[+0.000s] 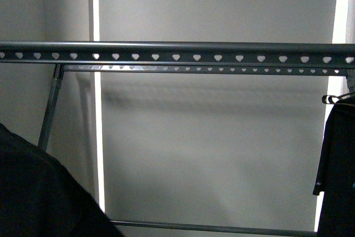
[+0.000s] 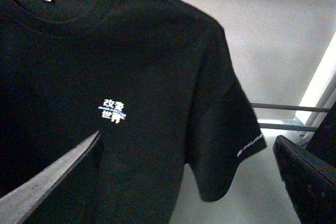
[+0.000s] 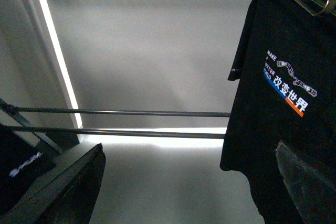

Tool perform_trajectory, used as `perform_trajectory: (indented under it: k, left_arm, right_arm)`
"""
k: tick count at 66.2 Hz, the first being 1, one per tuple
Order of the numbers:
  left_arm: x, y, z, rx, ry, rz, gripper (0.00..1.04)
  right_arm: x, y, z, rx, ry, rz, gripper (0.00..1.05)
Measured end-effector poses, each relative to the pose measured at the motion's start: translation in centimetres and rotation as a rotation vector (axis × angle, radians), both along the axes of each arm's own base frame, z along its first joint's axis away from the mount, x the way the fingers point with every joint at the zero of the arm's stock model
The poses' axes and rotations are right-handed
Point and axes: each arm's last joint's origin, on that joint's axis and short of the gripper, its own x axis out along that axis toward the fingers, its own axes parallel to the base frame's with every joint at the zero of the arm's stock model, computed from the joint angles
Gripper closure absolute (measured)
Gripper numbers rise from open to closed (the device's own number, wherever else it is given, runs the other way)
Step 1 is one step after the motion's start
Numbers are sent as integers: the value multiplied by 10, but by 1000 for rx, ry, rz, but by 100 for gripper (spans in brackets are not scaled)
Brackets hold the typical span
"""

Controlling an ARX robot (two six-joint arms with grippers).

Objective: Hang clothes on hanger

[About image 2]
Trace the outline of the camera left gripper left finger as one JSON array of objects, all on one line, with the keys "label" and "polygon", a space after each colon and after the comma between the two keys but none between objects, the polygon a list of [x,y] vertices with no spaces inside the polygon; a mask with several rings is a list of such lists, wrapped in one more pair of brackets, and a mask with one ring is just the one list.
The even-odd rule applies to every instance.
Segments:
[{"label": "camera left gripper left finger", "polygon": [[26,183],[1,198],[1,223],[24,223],[100,140],[96,131]]}]

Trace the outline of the camera left gripper right finger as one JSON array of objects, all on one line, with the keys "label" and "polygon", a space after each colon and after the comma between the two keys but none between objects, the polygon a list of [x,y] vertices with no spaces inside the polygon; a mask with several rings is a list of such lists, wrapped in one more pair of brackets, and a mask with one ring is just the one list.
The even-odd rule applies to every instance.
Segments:
[{"label": "camera left gripper right finger", "polygon": [[273,153],[301,223],[335,223],[335,167],[283,135]]}]

